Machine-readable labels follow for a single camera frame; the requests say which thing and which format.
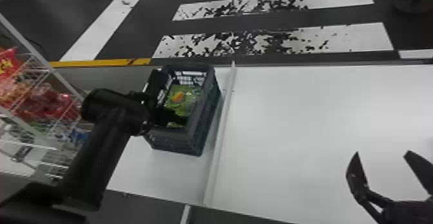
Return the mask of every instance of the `white stripe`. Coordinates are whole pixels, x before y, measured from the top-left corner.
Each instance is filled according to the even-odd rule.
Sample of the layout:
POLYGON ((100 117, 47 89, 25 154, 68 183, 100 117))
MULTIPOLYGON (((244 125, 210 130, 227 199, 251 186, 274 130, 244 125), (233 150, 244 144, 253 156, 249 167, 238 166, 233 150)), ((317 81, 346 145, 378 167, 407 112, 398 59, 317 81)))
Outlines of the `white stripe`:
POLYGON ((189 224, 189 219, 191 217, 191 206, 185 205, 184 211, 182 213, 182 218, 180 219, 180 224, 189 224))
POLYGON ((400 50, 398 52, 402 59, 431 59, 433 58, 433 49, 422 50, 400 50))
POLYGON ((164 36, 153 58, 391 51, 383 23, 164 36))
POLYGON ((181 5, 173 20, 180 21, 371 4, 374 4, 373 0, 220 0, 181 5))
POLYGON ((113 0, 60 61, 93 60, 139 0, 113 0))

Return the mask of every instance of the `white surface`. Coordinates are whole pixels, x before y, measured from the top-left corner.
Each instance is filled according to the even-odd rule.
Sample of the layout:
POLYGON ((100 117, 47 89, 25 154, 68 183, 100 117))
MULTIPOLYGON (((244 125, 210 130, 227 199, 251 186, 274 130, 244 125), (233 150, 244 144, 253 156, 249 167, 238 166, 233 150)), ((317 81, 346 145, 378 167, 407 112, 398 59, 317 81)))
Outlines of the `white surface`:
MULTIPOLYGON (((278 1, 278 0, 220 0, 220 1, 207 1, 201 3, 183 4, 177 10, 173 20, 190 20, 190 19, 203 19, 203 18, 214 18, 215 15, 209 14, 207 11, 215 11, 223 6, 234 6, 236 10, 232 12, 238 12, 236 15, 221 15, 226 16, 240 16, 240 15, 251 15, 251 14, 263 14, 272 12, 269 5, 264 5, 263 9, 259 12, 255 11, 257 5, 261 1, 278 1)), ((322 8, 337 8, 345 6, 361 6, 374 4, 373 0, 296 0, 293 6, 299 6, 303 8, 305 6, 308 9, 322 9, 322 8)))
POLYGON ((370 186, 427 193, 403 159, 433 161, 433 66, 238 68, 212 208, 295 223, 374 223, 345 170, 360 151, 370 186))
MULTIPOLYGON (((229 68, 216 71, 220 89, 224 89, 228 75, 229 68)), ((203 155, 199 158, 153 150, 143 137, 131 138, 111 177, 108 189, 202 205, 218 121, 218 117, 214 118, 210 130, 214 132, 214 136, 208 137, 203 155)))
POLYGON ((60 61, 93 60, 139 0, 113 0, 60 61))
POLYGON ((402 59, 432 59, 433 49, 400 50, 398 52, 402 59))

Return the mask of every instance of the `crosswalk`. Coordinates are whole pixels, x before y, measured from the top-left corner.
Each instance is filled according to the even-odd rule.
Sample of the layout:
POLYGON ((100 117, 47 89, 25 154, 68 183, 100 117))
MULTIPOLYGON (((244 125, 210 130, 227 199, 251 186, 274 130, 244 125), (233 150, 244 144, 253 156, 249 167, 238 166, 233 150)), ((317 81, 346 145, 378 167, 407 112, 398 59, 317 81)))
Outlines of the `crosswalk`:
POLYGON ((205 19, 214 17, 288 12, 361 6, 374 4, 373 0, 220 0, 181 5, 173 20, 205 19))
MULTIPOLYGON (((217 0, 180 5, 173 22, 201 20, 206 25, 219 17, 234 17, 231 23, 236 23, 236 18, 271 13, 286 13, 290 19, 293 11, 304 11, 305 14, 298 14, 302 16, 310 10, 373 4, 373 0, 217 0)), ((153 58, 355 53, 393 49, 384 24, 377 21, 300 28, 258 27, 244 31, 221 31, 214 26, 203 33, 163 36, 153 58)))

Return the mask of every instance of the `red snack package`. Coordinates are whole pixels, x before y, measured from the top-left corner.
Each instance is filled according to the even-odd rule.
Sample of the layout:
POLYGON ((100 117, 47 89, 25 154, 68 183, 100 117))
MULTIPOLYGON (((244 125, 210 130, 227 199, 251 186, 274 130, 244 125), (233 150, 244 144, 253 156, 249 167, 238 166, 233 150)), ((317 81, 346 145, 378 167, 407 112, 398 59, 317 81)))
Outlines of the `red snack package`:
POLYGON ((46 117, 51 119, 59 119, 63 116, 62 120, 73 122, 76 120, 80 113, 77 109, 77 106, 73 104, 73 100, 67 94, 60 94, 58 100, 62 102, 62 106, 57 109, 49 109, 45 111, 44 114, 46 117))
POLYGON ((0 80, 7 79, 20 69, 22 63, 16 58, 16 49, 0 51, 0 80))
POLYGON ((32 90, 30 98, 32 100, 38 101, 44 107, 50 109, 58 109, 63 106, 60 94, 53 89, 50 83, 43 83, 39 87, 32 90))

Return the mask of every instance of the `white divider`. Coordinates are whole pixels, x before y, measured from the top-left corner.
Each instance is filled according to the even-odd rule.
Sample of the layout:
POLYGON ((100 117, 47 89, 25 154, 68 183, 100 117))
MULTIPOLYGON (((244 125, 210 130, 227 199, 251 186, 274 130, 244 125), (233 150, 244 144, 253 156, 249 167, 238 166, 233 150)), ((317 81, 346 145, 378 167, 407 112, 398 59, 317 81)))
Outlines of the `white divider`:
POLYGON ((218 127, 218 134, 216 136, 215 148, 213 151, 213 159, 211 163, 211 168, 209 170, 209 178, 207 179, 206 191, 204 194, 205 206, 209 206, 212 203, 213 191, 215 188, 215 178, 217 177, 221 149, 223 148, 223 144, 224 144, 223 143, 224 132, 226 131, 226 122, 227 122, 227 116, 229 114, 229 109, 230 109, 231 95, 233 94, 233 86, 235 85, 235 79, 236 79, 236 65, 234 61, 231 64, 230 74, 227 77, 228 79, 225 87, 226 92, 223 93, 224 105, 222 107, 220 125, 218 127))

